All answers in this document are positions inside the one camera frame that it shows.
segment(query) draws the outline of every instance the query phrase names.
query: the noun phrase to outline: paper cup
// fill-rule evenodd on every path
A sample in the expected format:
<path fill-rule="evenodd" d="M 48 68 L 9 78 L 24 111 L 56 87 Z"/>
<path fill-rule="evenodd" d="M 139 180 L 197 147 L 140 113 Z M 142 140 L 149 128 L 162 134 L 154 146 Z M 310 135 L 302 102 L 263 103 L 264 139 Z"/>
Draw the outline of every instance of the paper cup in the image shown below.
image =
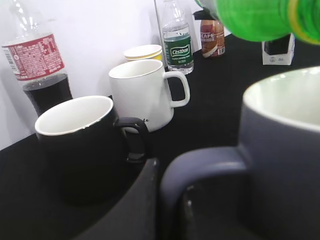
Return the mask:
<path fill-rule="evenodd" d="M 135 61 L 142 59 L 155 59 L 162 61 L 162 47 L 160 45 L 150 44 L 133 47 L 124 52 L 127 61 Z"/>

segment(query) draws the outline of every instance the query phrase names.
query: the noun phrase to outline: water bottle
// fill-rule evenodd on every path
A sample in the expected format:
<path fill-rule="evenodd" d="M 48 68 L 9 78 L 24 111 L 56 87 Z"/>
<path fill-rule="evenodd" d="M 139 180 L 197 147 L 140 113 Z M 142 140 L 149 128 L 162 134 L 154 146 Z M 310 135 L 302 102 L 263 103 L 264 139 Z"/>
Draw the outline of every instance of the water bottle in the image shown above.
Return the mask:
<path fill-rule="evenodd" d="M 68 75 L 47 22 L 28 0 L 8 0 L 15 39 L 1 46 L 38 116 L 72 99 Z"/>
<path fill-rule="evenodd" d="M 195 0 L 235 36 L 255 42 L 289 33 L 320 45 L 320 0 Z"/>
<path fill-rule="evenodd" d="M 177 0 L 164 0 L 162 33 L 170 71 L 187 75 L 194 69 L 189 24 Z"/>

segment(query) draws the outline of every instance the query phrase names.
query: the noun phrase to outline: green plastic bottle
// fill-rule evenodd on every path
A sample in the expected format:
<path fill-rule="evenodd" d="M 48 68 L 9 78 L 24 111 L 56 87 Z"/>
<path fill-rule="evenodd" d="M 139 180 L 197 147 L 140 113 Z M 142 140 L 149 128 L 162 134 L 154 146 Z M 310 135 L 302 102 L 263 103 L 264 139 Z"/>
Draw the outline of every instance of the green plastic bottle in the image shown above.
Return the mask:
<path fill-rule="evenodd" d="M 320 45 L 320 0 L 195 0 L 235 36 L 255 42 L 293 32 Z"/>

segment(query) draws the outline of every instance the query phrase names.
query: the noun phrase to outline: table surface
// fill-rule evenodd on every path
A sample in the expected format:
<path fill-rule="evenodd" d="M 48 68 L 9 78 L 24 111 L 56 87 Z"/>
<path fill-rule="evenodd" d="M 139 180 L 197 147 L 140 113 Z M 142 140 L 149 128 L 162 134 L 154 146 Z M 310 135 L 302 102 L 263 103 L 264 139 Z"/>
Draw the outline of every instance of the table surface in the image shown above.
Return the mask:
<path fill-rule="evenodd" d="M 235 146 L 246 88 L 274 74 L 320 65 L 318 56 L 320 47 L 298 41 L 291 66 L 264 66 L 261 43 L 233 35 L 226 38 L 226 53 L 220 58 L 204 59 L 200 51 L 196 52 L 194 71 L 187 76 L 189 104 L 176 108 L 172 121 L 151 133 L 154 156 L 160 161 L 160 176 L 182 153 Z M 174 100 L 184 98 L 179 80 L 170 79 L 169 85 Z M 71 239 L 110 208 L 108 204 L 70 206 L 50 195 L 45 183 L 40 181 L 44 158 L 35 135 L 0 151 L 0 239 Z M 206 209 L 198 199 L 194 202 L 199 203 L 194 205 L 195 215 Z"/>

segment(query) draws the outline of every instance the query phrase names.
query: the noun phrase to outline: white mug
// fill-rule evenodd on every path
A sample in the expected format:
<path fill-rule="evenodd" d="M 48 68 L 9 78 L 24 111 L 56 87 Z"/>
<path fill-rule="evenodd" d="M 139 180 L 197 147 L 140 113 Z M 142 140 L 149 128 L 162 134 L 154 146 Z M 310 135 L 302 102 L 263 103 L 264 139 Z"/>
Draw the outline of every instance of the white mug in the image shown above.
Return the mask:
<path fill-rule="evenodd" d="M 187 78 L 179 71 L 165 72 L 159 60 L 131 61 L 116 66 L 109 72 L 112 97 L 121 118 L 142 119 L 153 132 L 167 125 L 174 116 L 174 108 L 183 107 L 190 100 Z M 179 78 L 185 99 L 172 101 L 168 78 Z"/>

